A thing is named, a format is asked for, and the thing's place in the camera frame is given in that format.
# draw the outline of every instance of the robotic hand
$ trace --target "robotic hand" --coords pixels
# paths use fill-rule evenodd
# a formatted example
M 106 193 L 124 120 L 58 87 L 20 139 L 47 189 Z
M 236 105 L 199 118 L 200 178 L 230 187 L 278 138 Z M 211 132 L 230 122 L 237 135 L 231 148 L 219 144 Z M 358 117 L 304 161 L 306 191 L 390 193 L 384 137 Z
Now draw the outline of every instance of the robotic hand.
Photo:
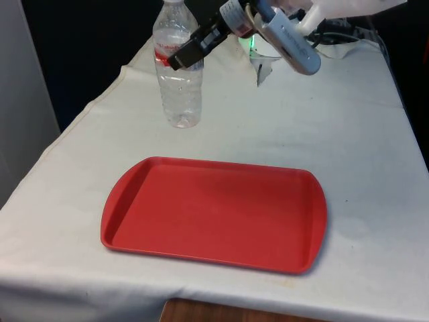
M 228 0 L 210 21 L 168 58 L 174 70 L 188 68 L 209 55 L 230 33 L 247 38 L 261 34 L 294 68 L 312 75 L 320 68 L 320 56 L 304 39 L 323 19 L 372 15 L 406 0 Z M 287 14 L 308 10 L 293 24 Z

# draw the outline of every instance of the water bottle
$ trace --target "water bottle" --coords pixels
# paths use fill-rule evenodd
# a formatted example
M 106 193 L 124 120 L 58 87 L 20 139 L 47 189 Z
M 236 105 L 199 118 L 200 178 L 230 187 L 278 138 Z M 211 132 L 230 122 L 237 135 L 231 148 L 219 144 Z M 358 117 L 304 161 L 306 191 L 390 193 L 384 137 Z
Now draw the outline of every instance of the water bottle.
M 201 120 L 201 84 L 204 63 L 173 70 L 170 57 L 198 28 L 184 0 L 164 0 L 154 25 L 155 66 L 161 89 L 162 106 L 174 127 L 188 128 Z

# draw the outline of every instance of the white tablecloth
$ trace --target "white tablecloth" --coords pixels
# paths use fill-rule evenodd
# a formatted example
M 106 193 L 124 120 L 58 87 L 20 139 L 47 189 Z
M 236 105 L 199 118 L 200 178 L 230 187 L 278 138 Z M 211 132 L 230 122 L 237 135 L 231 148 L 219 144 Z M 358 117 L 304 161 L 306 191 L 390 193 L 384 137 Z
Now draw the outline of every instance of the white tablecloth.
M 157 321 L 173 297 L 335 322 L 429 321 L 429 176 L 383 56 L 362 44 L 323 58 L 311 77 L 276 64 L 257 89 L 230 38 L 206 59 L 201 123 L 179 130 L 144 46 L 1 210 L 2 321 Z M 288 276 L 104 248 L 106 198 L 149 156 L 311 171 L 329 212 L 313 269 Z

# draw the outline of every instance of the red tray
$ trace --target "red tray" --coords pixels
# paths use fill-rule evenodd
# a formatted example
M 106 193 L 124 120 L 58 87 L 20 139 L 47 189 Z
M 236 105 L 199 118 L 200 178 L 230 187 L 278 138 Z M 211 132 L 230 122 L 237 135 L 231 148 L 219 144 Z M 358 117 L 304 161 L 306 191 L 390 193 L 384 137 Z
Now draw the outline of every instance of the red tray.
M 326 201 L 308 171 L 148 158 L 107 199 L 112 250 L 299 274 L 317 256 Z

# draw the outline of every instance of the white wall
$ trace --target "white wall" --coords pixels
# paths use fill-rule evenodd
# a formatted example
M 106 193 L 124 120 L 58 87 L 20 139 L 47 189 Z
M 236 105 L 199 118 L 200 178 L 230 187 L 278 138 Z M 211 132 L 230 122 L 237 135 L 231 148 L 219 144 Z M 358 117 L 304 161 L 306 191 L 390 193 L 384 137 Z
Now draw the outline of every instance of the white wall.
M 0 0 L 0 208 L 58 134 L 20 0 Z

